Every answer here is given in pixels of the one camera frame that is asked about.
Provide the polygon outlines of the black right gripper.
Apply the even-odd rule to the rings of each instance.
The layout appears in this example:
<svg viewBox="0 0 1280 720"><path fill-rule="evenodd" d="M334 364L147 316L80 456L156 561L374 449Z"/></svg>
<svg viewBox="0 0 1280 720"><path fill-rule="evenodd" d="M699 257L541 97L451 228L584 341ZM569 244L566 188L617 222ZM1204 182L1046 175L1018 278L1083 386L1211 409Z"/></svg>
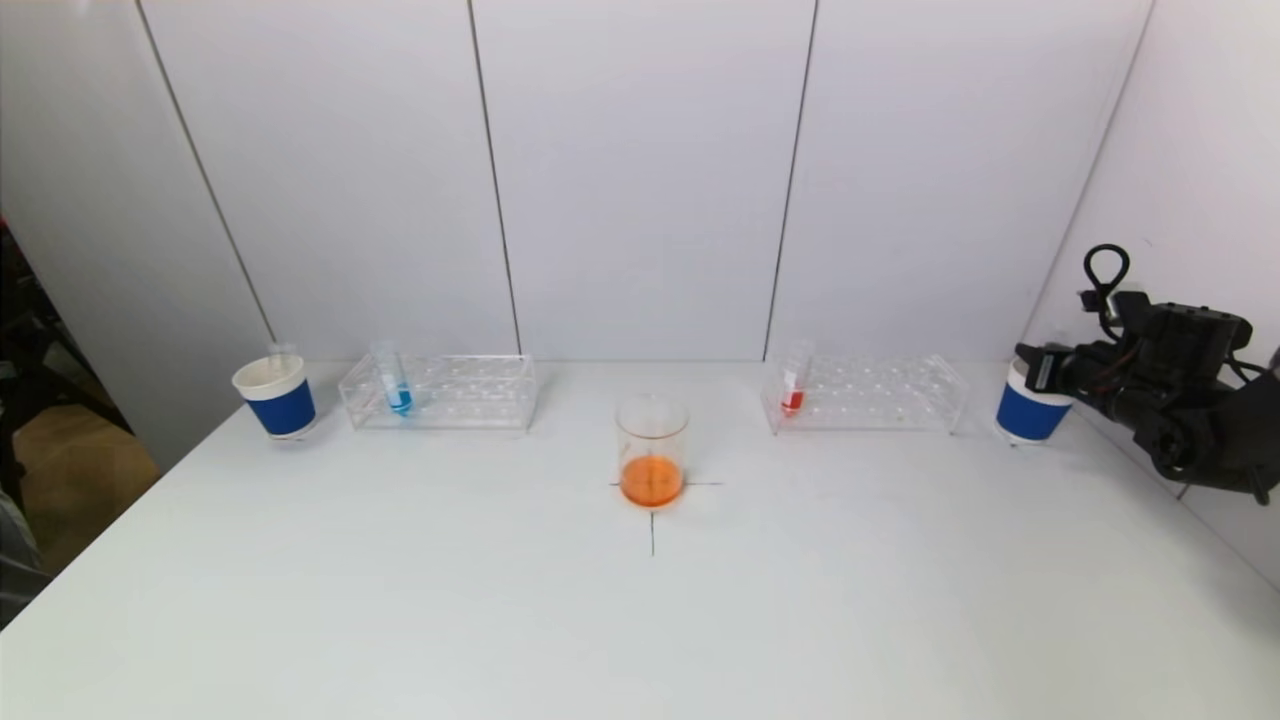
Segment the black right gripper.
<svg viewBox="0 0 1280 720"><path fill-rule="evenodd" d="M1016 343L1015 364L1027 369L1025 388L1041 395L1084 398L1098 375L1093 346L1036 346Z"/></svg>

